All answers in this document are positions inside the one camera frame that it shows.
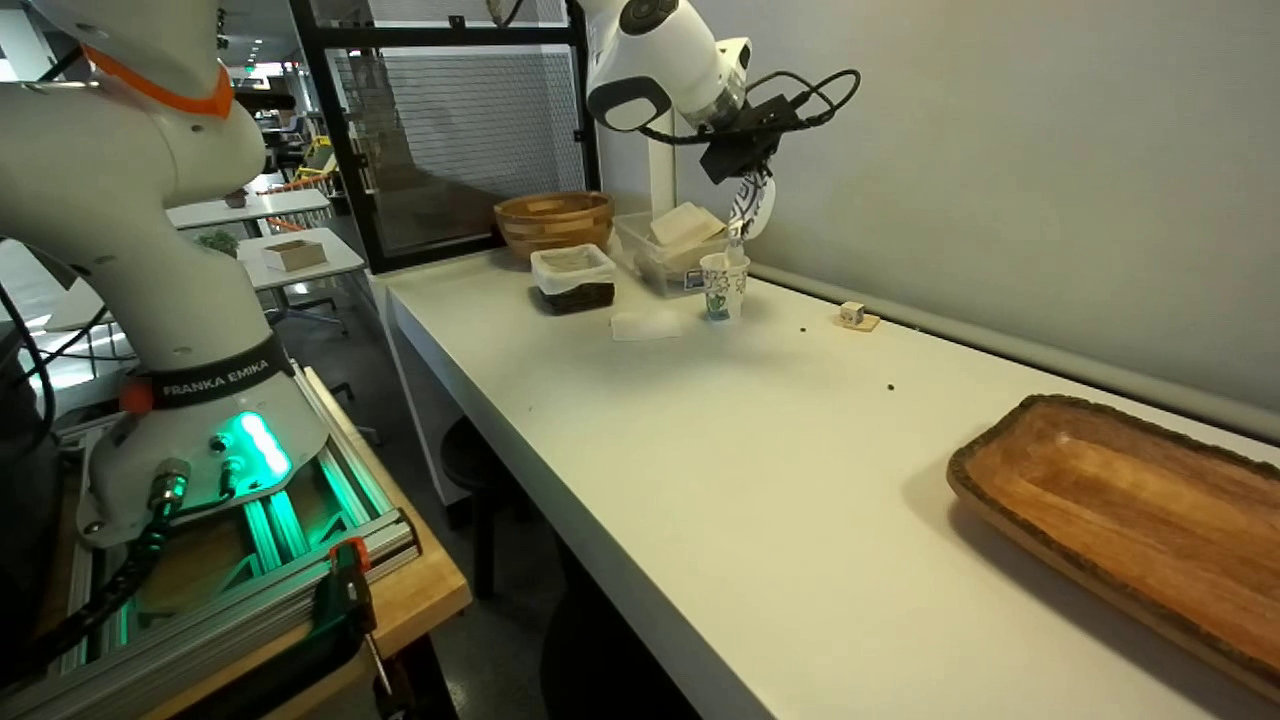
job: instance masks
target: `green light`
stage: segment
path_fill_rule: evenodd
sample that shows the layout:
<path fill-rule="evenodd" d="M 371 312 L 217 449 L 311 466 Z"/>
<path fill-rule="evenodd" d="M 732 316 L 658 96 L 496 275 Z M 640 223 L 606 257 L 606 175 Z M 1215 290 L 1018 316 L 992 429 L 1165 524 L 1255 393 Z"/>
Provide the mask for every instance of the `green light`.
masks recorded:
<path fill-rule="evenodd" d="M 246 445 L 256 449 L 256 456 L 267 466 L 271 485 L 279 485 L 292 466 L 288 466 L 274 431 L 256 414 L 238 414 L 237 422 L 238 422 Z"/>
<path fill-rule="evenodd" d="M 267 429 L 259 414 L 231 417 L 220 431 L 220 449 L 227 452 L 227 488 L 237 497 L 263 494 L 288 482 L 292 472 L 279 437 Z"/>

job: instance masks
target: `brown container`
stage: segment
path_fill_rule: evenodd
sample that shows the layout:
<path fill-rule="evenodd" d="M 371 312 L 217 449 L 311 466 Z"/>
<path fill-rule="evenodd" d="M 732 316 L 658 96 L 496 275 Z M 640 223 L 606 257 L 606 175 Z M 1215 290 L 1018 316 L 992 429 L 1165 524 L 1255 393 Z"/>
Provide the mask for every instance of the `brown container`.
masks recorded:
<path fill-rule="evenodd" d="M 611 205 L 601 193 L 535 193 L 490 207 L 517 257 L 535 249 L 606 244 Z"/>
<path fill-rule="evenodd" d="M 1072 397 L 952 456 L 995 532 L 1280 702 L 1280 472 Z"/>

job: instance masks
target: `small object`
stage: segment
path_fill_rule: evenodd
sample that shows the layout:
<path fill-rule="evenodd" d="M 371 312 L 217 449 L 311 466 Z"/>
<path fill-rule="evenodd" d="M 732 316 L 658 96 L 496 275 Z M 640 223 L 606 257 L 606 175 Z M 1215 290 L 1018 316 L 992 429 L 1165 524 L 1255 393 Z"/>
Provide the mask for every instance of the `small object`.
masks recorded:
<path fill-rule="evenodd" d="M 327 265 L 323 244 L 311 244 L 311 239 L 271 244 L 263 259 L 267 259 L 267 274 L 298 274 L 298 269 Z"/>
<path fill-rule="evenodd" d="M 231 193 L 222 198 L 222 205 L 227 205 L 227 207 L 245 207 L 245 205 L 246 205 L 246 193 L 245 193 L 245 189 L 231 189 Z"/>
<path fill-rule="evenodd" d="M 615 265 L 596 244 L 531 254 L 528 265 L 553 316 L 611 305 Z"/>
<path fill-rule="evenodd" d="M 870 327 L 878 323 L 878 316 L 869 312 L 869 308 L 855 305 L 855 299 L 843 299 L 843 305 L 839 305 L 839 323 L 843 323 L 843 327 L 855 327 L 855 333 L 870 333 Z"/>
<path fill-rule="evenodd" d="M 747 296 L 747 269 L 743 254 L 712 254 L 700 259 L 704 269 L 704 320 L 737 320 Z"/>
<path fill-rule="evenodd" d="M 146 383 L 127 383 L 119 404 L 127 417 L 146 417 L 156 409 L 156 393 Z"/>

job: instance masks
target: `glass cup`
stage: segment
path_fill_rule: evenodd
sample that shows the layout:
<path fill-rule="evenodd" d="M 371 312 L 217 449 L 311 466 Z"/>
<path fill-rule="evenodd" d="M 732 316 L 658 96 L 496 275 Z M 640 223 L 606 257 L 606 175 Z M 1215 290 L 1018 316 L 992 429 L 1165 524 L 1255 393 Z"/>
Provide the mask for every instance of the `glass cup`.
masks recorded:
<path fill-rule="evenodd" d="M 747 296 L 747 269 L 743 254 L 712 254 L 700 259 L 704 274 L 704 320 L 737 320 Z"/>

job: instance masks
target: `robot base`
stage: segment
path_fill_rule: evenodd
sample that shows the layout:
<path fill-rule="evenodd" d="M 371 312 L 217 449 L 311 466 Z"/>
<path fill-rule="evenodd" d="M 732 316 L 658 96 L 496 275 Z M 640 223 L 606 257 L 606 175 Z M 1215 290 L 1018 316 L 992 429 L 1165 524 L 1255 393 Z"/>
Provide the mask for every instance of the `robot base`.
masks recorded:
<path fill-rule="evenodd" d="M 246 506 L 283 488 L 323 439 L 319 417 L 279 373 L 209 404 L 116 417 L 85 445 L 74 530 L 94 547 L 134 540 L 150 521 L 156 478 L 171 469 L 186 482 L 174 524 Z"/>

